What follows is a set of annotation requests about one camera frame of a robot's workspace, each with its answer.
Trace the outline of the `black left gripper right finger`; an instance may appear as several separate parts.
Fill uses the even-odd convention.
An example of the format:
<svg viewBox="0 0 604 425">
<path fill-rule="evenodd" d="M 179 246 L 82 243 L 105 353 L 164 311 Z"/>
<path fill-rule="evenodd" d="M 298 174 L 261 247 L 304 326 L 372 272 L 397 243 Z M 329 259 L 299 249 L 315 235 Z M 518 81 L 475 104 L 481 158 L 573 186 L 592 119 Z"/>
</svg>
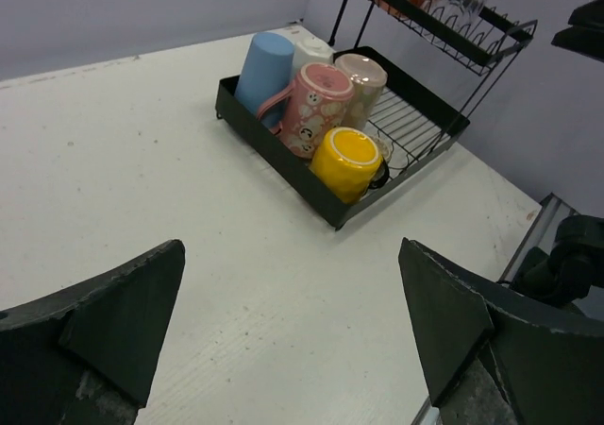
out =
<svg viewBox="0 0 604 425">
<path fill-rule="evenodd" d="M 600 424 L 603 324 L 484 279 L 405 239 L 402 284 L 444 424 Z"/>
</svg>

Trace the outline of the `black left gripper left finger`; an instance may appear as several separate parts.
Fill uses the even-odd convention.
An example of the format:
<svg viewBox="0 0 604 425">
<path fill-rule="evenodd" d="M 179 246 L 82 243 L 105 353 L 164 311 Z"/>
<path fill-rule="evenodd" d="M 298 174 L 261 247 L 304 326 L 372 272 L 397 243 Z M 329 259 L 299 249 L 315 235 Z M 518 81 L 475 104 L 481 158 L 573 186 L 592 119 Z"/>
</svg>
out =
<svg viewBox="0 0 604 425">
<path fill-rule="evenodd" d="M 4 424 L 132 424 L 148 402 L 185 267 L 169 240 L 1 313 Z"/>
</svg>

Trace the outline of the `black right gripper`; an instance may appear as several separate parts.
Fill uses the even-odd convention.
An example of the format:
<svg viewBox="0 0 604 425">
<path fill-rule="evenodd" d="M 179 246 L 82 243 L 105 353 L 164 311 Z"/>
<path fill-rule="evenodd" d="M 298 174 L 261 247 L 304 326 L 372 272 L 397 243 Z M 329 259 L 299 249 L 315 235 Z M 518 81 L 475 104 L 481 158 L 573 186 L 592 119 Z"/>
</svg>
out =
<svg viewBox="0 0 604 425">
<path fill-rule="evenodd" d="M 569 27 L 556 33 L 553 46 L 592 60 L 604 59 L 604 0 L 593 0 L 573 10 Z"/>
</svg>

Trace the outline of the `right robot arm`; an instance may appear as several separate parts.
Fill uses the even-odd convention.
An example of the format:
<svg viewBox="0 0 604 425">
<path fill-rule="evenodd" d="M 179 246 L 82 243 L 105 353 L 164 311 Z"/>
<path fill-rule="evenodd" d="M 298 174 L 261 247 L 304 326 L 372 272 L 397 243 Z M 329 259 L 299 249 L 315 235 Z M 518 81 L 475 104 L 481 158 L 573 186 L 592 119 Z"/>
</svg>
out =
<svg viewBox="0 0 604 425">
<path fill-rule="evenodd" d="M 555 47 L 603 61 L 603 0 L 571 13 Z M 603 287 L 603 219 L 578 213 L 557 196 L 542 202 L 537 221 L 497 283 L 546 305 L 580 314 L 575 304 Z"/>
</svg>

